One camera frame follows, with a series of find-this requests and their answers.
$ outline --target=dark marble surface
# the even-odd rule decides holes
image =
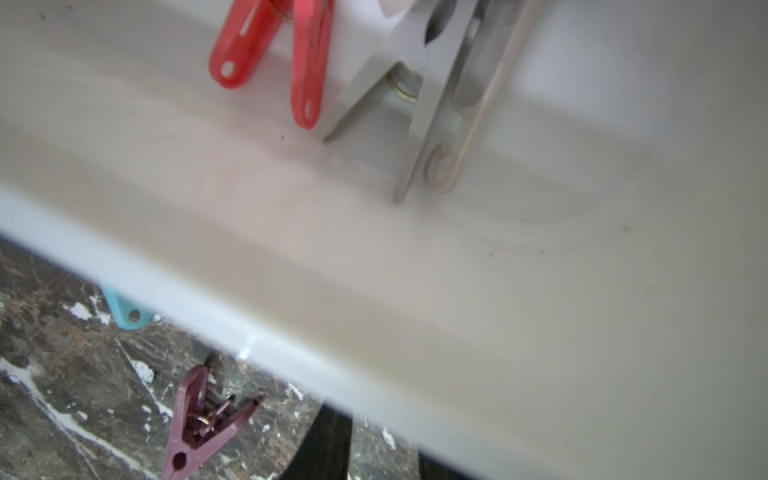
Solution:
[[[286,470],[320,399],[165,319],[123,331],[96,286],[2,240],[0,267],[0,479],[159,478],[178,382],[210,355],[223,396],[264,400],[194,478]],[[419,477],[413,448],[366,419],[349,450],[349,480]]]

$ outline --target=black object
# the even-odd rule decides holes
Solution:
[[[280,480],[346,480],[352,419],[323,405]]]
[[[419,453],[419,476],[421,480],[474,480],[445,465]]]

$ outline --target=red clothespin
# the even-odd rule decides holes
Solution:
[[[193,367],[179,385],[165,448],[165,480],[183,480],[195,473],[245,426],[256,411],[258,402],[248,402],[222,421],[221,417],[232,406],[234,396],[214,409],[206,409],[207,387],[208,367],[205,365]]]
[[[314,127],[323,100],[335,1],[234,0],[210,55],[211,77],[225,88],[245,83],[293,8],[291,110],[300,127]]]

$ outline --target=gray clothespin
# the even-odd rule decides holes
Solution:
[[[439,144],[427,157],[424,181],[429,188],[447,194],[458,183],[464,163],[496,106],[544,3],[545,0],[488,0],[484,5],[478,32],[453,94],[453,106],[462,115],[462,124],[451,146]],[[450,162],[450,167],[441,169],[443,162]],[[439,170],[447,170],[447,174],[440,175]]]
[[[432,129],[445,87],[467,35],[478,0],[454,0],[442,31],[427,42],[427,28],[443,0],[421,0],[384,39],[376,53],[344,88],[336,103],[320,118],[316,136],[328,141],[348,120],[350,111],[364,98],[387,88],[385,76],[399,63],[422,77],[422,87],[402,153],[394,199],[400,203],[408,191],[413,171]]]

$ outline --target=white plastic surface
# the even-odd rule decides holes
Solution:
[[[0,2],[0,229],[489,478],[768,478],[768,5],[553,3],[445,197],[226,0]],[[339,0],[331,102],[397,18]]]
[[[415,3],[416,0],[379,0],[382,12],[388,17],[391,17],[395,13],[402,12]]]

